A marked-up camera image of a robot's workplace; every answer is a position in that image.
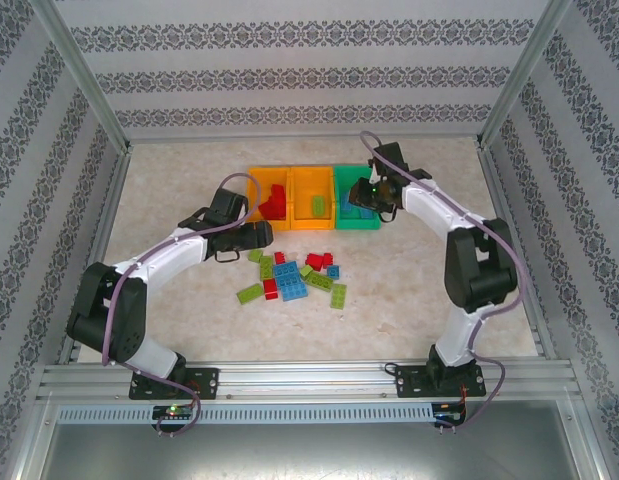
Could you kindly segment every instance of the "plastic tray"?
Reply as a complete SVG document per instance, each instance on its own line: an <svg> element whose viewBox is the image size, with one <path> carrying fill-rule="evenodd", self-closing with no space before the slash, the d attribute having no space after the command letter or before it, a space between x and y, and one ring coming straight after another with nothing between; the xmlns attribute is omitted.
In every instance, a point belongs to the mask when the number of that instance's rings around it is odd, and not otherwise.
<svg viewBox="0 0 619 480"><path fill-rule="evenodd" d="M373 213L369 219L362 218L360 209L352 206L351 211L343 212L340 199L348 194L359 178L369 178L371 168L363 165L339 165L333 167L336 192L336 228L338 230L377 230L380 228L380 218Z"/></svg>
<svg viewBox="0 0 619 480"><path fill-rule="evenodd" d="M291 167L291 230L333 230L336 225L333 168ZM325 213L313 214L313 197L325 201Z"/></svg>
<svg viewBox="0 0 619 480"><path fill-rule="evenodd" d="M271 195L271 186L274 184L285 187L285 195L287 197L286 217L284 220L269 220L269 223L276 231L289 230L291 227L291 202L292 202L292 185L291 185L291 169L289 167L256 167L249 169L249 175L255 177L260 183L262 189L262 198L260 203L264 203ZM256 186L249 181L247 185L247 198L249 206L256 201ZM250 222L262 220L262 215L258 210L249 219Z"/></svg>

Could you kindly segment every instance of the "cable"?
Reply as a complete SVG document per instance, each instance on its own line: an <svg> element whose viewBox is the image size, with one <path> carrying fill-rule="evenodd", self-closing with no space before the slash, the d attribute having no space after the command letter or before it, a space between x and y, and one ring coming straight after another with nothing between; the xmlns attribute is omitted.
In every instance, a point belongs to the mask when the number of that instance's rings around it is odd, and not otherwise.
<svg viewBox="0 0 619 480"><path fill-rule="evenodd" d="M471 353L473 358L475 358L476 360L478 360L480 362L486 362L486 363L491 363L493 365L497 365L500 368L500 378L498 380L498 383L496 384L496 386L494 387L492 392L489 394L487 399L484 401L484 403L480 406L478 411L476 413L474 413L471 416L471 418L469 418L466 422L464 422L462 425L457 427L458 429L459 428L464 428L464 427L466 427L468 425L471 425L476 420L476 418L478 418L480 415L482 415L482 413L489 406L489 404L494 399L494 397L496 395L498 395L498 392L500 391L500 388L502 388L502 384L505 381L506 368L502 364L502 362L500 362L499 360L496 360L495 358L487 358L487 357L483 357L481 355L478 355L476 353L476 351L475 351L474 343L476 341L476 337L478 336L478 332L482 328L482 325L484 324L485 320L487 320L488 318L493 317L495 315L500 315L500 314L509 312L509 311L513 310L514 308L516 308L518 305L520 305L520 303L522 302L522 298L523 298L523 296L525 294L525 290L527 288L527 276L525 274L524 266L523 266L522 262L520 261L520 258L518 258L518 255L516 255L516 252L514 252L513 248L511 248L509 246L509 244L507 242L505 242L504 239L500 235L498 235L496 232L492 231L491 229L485 227L480 221L478 221L475 218L473 218L473 216L471 216L471 214L470 214L471 212L461 208L459 205L456 204L456 202L454 202L443 191L439 190L438 188L431 187L430 185L428 185L428 184L418 180L413 175L409 174L409 172L405 172L401 168L398 168L397 166L395 166L389 160L387 160L382 155L380 155L378 152L376 152L373 149L373 147L371 145L369 145L369 142L367 141L367 139L365 137L373 138L376 142L378 142L378 145L382 145L382 141L380 140L380 138L376 134L374 134L372 132L369 132L369 131L366 131L366 130L363 130L362 132L360 132L360 140L362 141L362 144L365 146L365 148L367 148L367 150L369 150L369 152L371 152L371 154L375 158L380 160L387 167L391 168L394 172L402 175L403 177L405 177L406 179L408 179L412 183L415 183L418 187L422 188L426 192L428 192L428 193L430 193L432 195L435 195L445 205L447 205L452 211L454 211L455 213L460 215L462 218L466 219L473 226L479 228L483 233L485 233L489 237L493 238L496 241L496 243L498 243L498 245L500 245L502 247L502 249L505 252L507 252L507 255L509 255L509 257L511 257L511 260L513 261L513 263L515 265L516 274L518 275L518 280L519 280L518 281L518 296L510 304L505 305L505 306L500 307L500 308L496 308L494 310L491 310L489 312L485 312L484 314L482 314L480 319L476 323L476 326L474 327L473 331L471 332L470 337L469 337L469 342L467 344L467 349L469 350L469 353Z"/></svg>
<svg viewBox="0 0 619 480"><path fill-rule="evenodd" d="M147 251L147 253L142 255L138 259L138 261L136 263L134 263L129 268L127 268L127 270L125 270L125 272L122 274L122 276L118 280L118 283L116 284L116 287L113 290L113 294L111 295L111 300L110 300L110 303L109 303L109 311L107 312L107 323L105 325L105 336L104 336L104 340L103 340L103 343L102 343L102 365L103 366L106 366L109 363L109 346L110 346L110 343L111 343L111 330L113 328L113 317L114 317L114 313L116 311L116 305L118 304L118 297L120 296L120 291L122 290L123 284L127 281L127 278L129 278L129 276L133 273L133 271L136 270L139 266L141 266L148 259L150 259L152 256L154 256L156 253L160 252L161 250L163 250L164 248L166 248L166 247L168 247L170 245L173 245L176 242L187 240L188 238L199 237L201 235L207 235L209 233L217 233L217 232L222 232L224 230L229 230L231 228L235 228L235 227L243 224L249 217L251 217L251 215L253 215L255 213L256 209L258 208L258 205L260 204L260 198L261 198L260 197L260 193L261 193L261 190L260 190L260 184L258 183L258 180L256 180L254 177L252 177L251 175L249 175L247 173L233 173L233 174L229 175L227 178L225 178L222 182L220 182L220 186L218 188L224 187L225 184L229 180L231 180L232 178L235 178L235 177L245 177L245 178L248 178L256 186L256 201L252 205L251 209L247 213L245 213L245 215L243 217L239 218L238 220L236 220L234 222L228 223L227 225L222 225L220 227L206 228L206 229L200 230L198 232L187 233L186 235L183 235L181 237L170 238L170 239L164 241L163 243L161 243L159 245L156 245L155 247L153 247L149 251ZM134 367L132 367L130 365L127 365L125 363L122 363L121 365L123 365L124 367L126 367L126 368L128 368L130 370L133 370L134 372L136 372L139 375L142 375L144 377L149 378L150 380L154 380L156 382L162 383L164 385L168 385L170 387L178 388L178 389L182 390L183 392L185 392L185 393L187 393L187 394L192 396L192 398L193 398L193 400L195 401L195 404L196 404L196 414L192 417L192 420L188 424L183 426L181 429L179 429L176 432L169 433L168 435L170 437L175 437L177 435L181 435L181 434L185 433L187 430L189 430L190 428L192 428L196 424L196 422L200 418L200 413L202 411L202 405L200 403L200 397L198 396L198 394L196 392L194 392L192 389L190 389L190 388L188 388L188 387L186 387L184 385L180 385L179 383L172 382L171 380L168 380L166 378L158 377L158 376L153 375L153 374L148 373L148 372L143 372L142 370L134 368ZM166 432L164 432L163 430L160 430L160 424L162 423L162 421L165 418L166 417L161 417L160 419L158 419L158 423L156 424L156 430L158 431L158 435L166 434Z"/></svg>

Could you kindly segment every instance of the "orange bin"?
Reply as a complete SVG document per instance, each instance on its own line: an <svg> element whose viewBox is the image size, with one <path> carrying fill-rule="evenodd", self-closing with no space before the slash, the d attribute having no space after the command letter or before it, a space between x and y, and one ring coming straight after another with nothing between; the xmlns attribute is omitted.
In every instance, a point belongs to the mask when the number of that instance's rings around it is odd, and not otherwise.
<svg viewBox="0 0 619 480"><path fill-rule="evenodd" d="M292 185L291 185L291 169L289 167L256 167L249 169L249 175L252 175L258 183L260 183L261 198L260 203L264 203L271 195L272 185L282 185L285 187L285 195L287 197L287 209L284 220L269 220L269 223L275 231L289 230L291 227L291 202L292 202ZM253 182L248 181L247 198L251 207L256 201L256 186ZM258 210L249 219L250 222L262 220L262 215Z"/></svg>
<svg viewBox="0 0 619 480"><path fill-rule="evenodd" d="M333 168L290 167L291 230L333 230L336 225L336 199ZM315 217L314 197L323 197L324 214Z"/></svg>

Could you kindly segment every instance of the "blue lego brick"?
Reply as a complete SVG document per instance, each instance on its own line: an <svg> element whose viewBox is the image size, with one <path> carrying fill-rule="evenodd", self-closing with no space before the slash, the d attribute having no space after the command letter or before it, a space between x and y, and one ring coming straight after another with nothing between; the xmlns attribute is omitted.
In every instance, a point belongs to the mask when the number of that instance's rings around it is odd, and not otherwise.
<svg viewBox="0 0 619 480"><path fill-rule="evenodd" d="M340 278L340 267L338 265L329 265L327 267L327 276L334 280L338 280Z"/></svg>
<svg viewBox="0 0 619 480"><path fill-rule="evenodd" d="M289 300L295 300L297 298L304 298L308 295L307 287L302 282L280 288L280 292L282 293L283 302L288 302Z"/></svg>
<svg viewBox="0 0 619 480"><path fill-rule="evenodd" d="M296 262L281 263L273 266L273 276L278 278L282 275L299 274Z"/></svg>
<svg viewBox="0 0 619 480"><path fill-rule="evenodd" d="M371 220L373 218L373 212L368 208L358 208L360 211L360 218L364 220Z"/></svg>
<svg viewBox="0 0 619 480"><path fill-rule="evenodd" d="M349 203L349 192L340 195L340 211L343 213L349 213L353 205Z"/></svg>
<svg viewBox="0 0 619 480"><path fill-rule="evenodd" d="M276 277L276 285L282 290L283 287L290 287L302 283L300 275L296 273L288 273L287 275L280 275Z"/></svg>

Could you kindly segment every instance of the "decorative pattern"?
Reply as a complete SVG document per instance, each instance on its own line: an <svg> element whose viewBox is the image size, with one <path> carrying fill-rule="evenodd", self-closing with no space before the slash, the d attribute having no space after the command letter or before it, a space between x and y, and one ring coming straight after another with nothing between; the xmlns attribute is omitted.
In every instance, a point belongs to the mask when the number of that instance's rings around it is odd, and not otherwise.
<svg viewBox="0 0 619 480"><path fill-rule="evenodd" d="M607 248L607 240L596 223L596 216L589 207L585 192L580 186L576 170L571 166L558 132L547 113L542 98L533 82L527 82L520 93L520 101L533 125L536 137L547 159L547 165L557 182L583 252L589 258L593 278L604 294L605 305L611 311L619 335L619 273L618 265Z"/></svg>
<svg viewBox="0 0 619 480"><path fill-rule="evenodd" d="M482 122L490 105L317 105L119 110L124 128L314 123Z"/></svg>
<svg viewBox="0 0 619 480"><path fill-rule="evenodd" d="M78 239L80 225L98 176L107 142L107 135L104 129L99 126L85 160L78 185L72 196L71 205L56 248L51 256L42 291L38 296L36 307L27 325L27 334L18 353L19 360L15 363L14 372L9 379L9 390L5 392L5 401L0 405L0 470L8 458L7 454L13 442L16 425L23 413L23 403L31 385L31 379L47 334L49 321L53 317L58 293L62 287L62 281L69 266L69 260L76 245L76 240ZM115 165L111 170L107 190L109 185L111 185L114 169ZM102 215L104 204L103 201L98 218ZM83 269L87 267L89 255L90 252L85 257Z"/></svg>
<svg viewBox="0 0 619 480"><path fill-rule="evenodd" d="M18 233L14 236L14 243L2 262L4 268L0 271L0 340L88 109L87 99L78 90L73 95L56 134L56 140L36 181L25 214L18 225Z"/></svg>
<svg viewBox="0 0 619 480"><path fill-rule="evenodd" d="M32 18L33 9L27 0L4 0L0 4L0 71Z"/></svg>
<svg viewBox="0 0 619 480"><path fill-rule="evenodd" d="M589 142L591 151L619 200L619 136L604 113L602 104L593 93L562 35L553 36L544 52L545 60L560 84L580 130Z"/></svg>
<svg viewBox="0 0 619 480"><path fill-rule="evenodd" d="M619 70L618 0L576 0L576 5Z"/></svg>
<svg viewBox="0 0 619 480"><path fill-rule="evenodd" d="M564 259L562 246L553 229L547 206L542 199L526 153L510 118L504 122L500 135L507 147L509 161L512 162L520 189L524 194L525 205L536 228L537 239L544 249L544 257L551 279L562 304L567 324L571 329L575 348L584 365L587 379L591 382L592 392L595 394L596 405L601 413L601 420L605 424L607 437L614 445L614 453L619 457L619 397L613 391L613 382L609 380L609 370L603 361L604 353L600 349L598 340L591 333L587 312L582 307L582 300L579 298L578 289L569 272L569 265ZM496 170L504 187L505 183L497 164ZM509 209L514 212L511 200L506 193L505 197Z"/></svg>
<svg viewBox="0 0 619 480"><path fill-rule="evenodd" d="M502 87L507 67L343 67L98 74L106 94L314 88Z"/></svg>
<svg viewBox="0 0 619 480"><path fill-rule="evenodd" d="M83 52L371 45L522 45L534 22L516 20L357 20L71 29Z"/></svg>
<svg viewBox="0 0 619 480"><path fill-rule="evenodd" d="M64 67L58 50L49 42L0 137L0 203Z"/></svg>

